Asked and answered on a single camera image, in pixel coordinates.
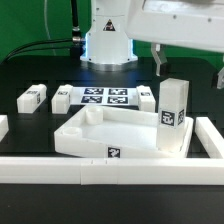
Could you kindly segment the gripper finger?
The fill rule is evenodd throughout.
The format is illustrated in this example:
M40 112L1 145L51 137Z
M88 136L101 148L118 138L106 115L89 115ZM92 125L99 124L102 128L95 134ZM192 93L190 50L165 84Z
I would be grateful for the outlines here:
M217 75L217 89L224 88L224 67L219 71Z

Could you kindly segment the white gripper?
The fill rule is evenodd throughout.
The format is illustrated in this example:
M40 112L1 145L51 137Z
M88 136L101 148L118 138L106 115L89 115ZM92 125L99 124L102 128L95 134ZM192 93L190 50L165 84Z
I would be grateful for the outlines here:
M162 44L224 53L224 0L128 0L125 30L129 38L154 42L161 76L167 68Z

